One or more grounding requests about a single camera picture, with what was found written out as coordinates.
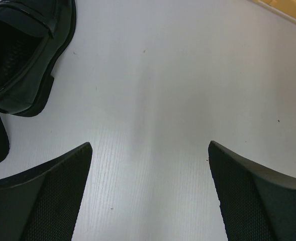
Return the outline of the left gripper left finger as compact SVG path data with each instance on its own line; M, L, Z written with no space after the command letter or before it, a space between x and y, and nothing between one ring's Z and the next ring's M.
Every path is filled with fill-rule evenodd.
M0 240L71 240L91 159L86 142L0 179Z

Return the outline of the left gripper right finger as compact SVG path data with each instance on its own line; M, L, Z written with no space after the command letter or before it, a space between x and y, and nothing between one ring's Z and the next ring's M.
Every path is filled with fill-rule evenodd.
M296 178L215 141L209 165L228 240L296 240Z

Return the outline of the yellow cabinet door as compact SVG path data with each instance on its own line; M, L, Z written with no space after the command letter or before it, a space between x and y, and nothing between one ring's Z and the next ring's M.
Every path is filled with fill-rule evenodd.
M296 0L253 0L253 2L296 24Z

